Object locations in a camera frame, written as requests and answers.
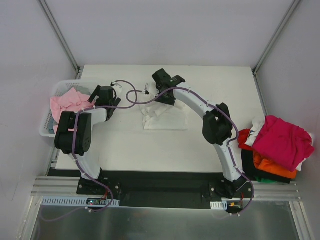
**gray floor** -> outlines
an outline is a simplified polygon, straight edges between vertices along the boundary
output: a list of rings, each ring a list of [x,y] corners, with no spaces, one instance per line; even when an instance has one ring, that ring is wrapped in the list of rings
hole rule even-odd
[[[73,207],[45,206],[46,219]],[[37,220],[38,240],[298,240],[287,202],[253,202],[240,217],[224,211],[156,208],[109,208],[79,211],[62,220]]]

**plastic basket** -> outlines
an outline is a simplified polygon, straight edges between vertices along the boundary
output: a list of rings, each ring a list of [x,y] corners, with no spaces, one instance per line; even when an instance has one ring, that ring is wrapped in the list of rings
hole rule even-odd
[[[53,88],[53,91],[51,93],[50,97],[61,97],[64,94],[66,94],[71,88],[75,88],[77,90],[77,87],[83,87],[89,89],[90,93],[92,94],[93,91],[96,89],[98,83],[92,80],[66,80],[66,81],[60,81],[58,82],[55,87]],[[52,120],[52,113],[50,110],[50,105],[48,107],[48,111],[44,115],[41,127],[39,130],[39,133],[43,137],[49,137],[54,138],[56,134],[49,133],[49,123]]]

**table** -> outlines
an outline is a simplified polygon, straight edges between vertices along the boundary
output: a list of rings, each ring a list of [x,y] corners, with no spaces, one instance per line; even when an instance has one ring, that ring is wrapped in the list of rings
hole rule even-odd
[[[98,81],[101,85],[110,85],[115,80],[127,80],[137,89],[143,90],[146,83],[153,81],[152,74],[161,68],[172,77],[183,77],[207,100],[227,104],[239,130],[250,128],[254,117],[264,116],[250,67],[86,65],[81,79]],[[131,87],[125,83],[122,86],[120,106],[128,106],[125,93]],[[99,164],[103,170],[222,172],[215,148],[202,135],[203,121],[195,112],[189,113],[187,131],[143,130],[142,117],[139,106],[118,109],[110,121],[99,123],[93,128],[91,148],[99,153]],[[237,142],[233,142],[232,146],[237,162],[241,165],[241,150]],[[67,155],[60,153],[56,169],[78,168]]]

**white vent strip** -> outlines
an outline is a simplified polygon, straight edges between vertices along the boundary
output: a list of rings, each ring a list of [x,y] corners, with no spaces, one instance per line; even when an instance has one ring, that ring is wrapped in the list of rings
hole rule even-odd
[[[228,204],[226,201],[211,201],[210,207],[212,210],[227,210]]]
[[[87,205],[87,197],[67,197],[67,196],[45,196],[42,200],[43,206],[64,206],[64,207],[101,207],[111,200],[102,200],[99,205]],[[113,200],[109,207],[119,207],[120,201]]]

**white wall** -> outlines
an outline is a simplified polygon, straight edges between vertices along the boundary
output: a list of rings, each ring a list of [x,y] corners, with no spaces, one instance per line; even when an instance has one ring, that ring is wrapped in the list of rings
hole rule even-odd
[[[47,0],[79,65],[254,67],[293,0]]]
[[[316,135],[315,153],[297,180],[320,239],[320,1],[304,0],[258,73],[270,114]]]
[[[11,240],[53,146],[39,135],[42,112],[75,72],[36,0],[0,1],[0,36],[0,239]]]

